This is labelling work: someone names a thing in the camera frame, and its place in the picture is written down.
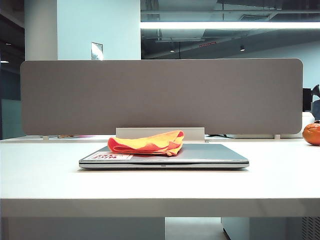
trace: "orange cloth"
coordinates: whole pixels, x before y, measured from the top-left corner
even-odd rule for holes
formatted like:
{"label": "orange cloth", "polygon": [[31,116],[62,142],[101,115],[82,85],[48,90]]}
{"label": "orange cloth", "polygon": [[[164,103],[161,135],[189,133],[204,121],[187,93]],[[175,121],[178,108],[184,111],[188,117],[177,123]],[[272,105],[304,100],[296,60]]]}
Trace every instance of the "orange cloth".
{"label": "orange cloth", "polygon": [[177,155],[184,136],[183,131],[177,130],[137,139],[110,137],[108,147],[115,154],[157,154],[170,157]]}

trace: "white column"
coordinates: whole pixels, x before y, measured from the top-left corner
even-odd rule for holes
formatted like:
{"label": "white column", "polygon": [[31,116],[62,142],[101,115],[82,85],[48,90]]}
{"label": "white column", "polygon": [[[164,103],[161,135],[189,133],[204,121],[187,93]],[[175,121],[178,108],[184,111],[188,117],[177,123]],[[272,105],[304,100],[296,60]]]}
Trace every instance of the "white column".
{"label": "white column", "polygon": [[25,0],[25,60],[57,60],[57,0]]}
{"label": "white column", "polygon": [[139,0],[57,0],[58,60],[90,60],[91,42],[105,60],[141,59]]}

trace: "ceiling light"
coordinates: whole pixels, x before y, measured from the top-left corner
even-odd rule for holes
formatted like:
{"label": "ceiling light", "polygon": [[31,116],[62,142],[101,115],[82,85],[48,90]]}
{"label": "ceiling light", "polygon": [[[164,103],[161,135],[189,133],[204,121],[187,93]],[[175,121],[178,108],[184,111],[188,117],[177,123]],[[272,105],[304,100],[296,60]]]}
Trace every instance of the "ceiling light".
{"label": "ceiling light", "polygon": [[141,29],[320,29],[320,22],[250,22],[250,21],[200,21],[200,22],[140,22]]}

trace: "silver laptop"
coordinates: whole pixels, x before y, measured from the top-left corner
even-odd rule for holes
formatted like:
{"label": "silver laptop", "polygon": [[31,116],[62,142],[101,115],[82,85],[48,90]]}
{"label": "silver laptop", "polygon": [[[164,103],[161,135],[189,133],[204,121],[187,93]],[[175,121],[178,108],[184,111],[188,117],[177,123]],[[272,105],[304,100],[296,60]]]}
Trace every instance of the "silver laptop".
{"label": "silver laptop", "polygon": [[113,154],[103,147],[84,157],[86,169],[239,169],[249,160],[222,144],[185,143],[177,156]]}

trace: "desk divider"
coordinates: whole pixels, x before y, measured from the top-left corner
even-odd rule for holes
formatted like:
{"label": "desk divider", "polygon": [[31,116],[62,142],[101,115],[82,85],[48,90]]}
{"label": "desk divider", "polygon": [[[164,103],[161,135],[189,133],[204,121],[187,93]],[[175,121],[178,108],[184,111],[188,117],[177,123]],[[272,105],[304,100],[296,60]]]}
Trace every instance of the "desk divider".
{"label": "desk divider", "polygon": [[302,75],[293,58],[26,61],[22,126],[28,135],[156,127],[294,134]]}

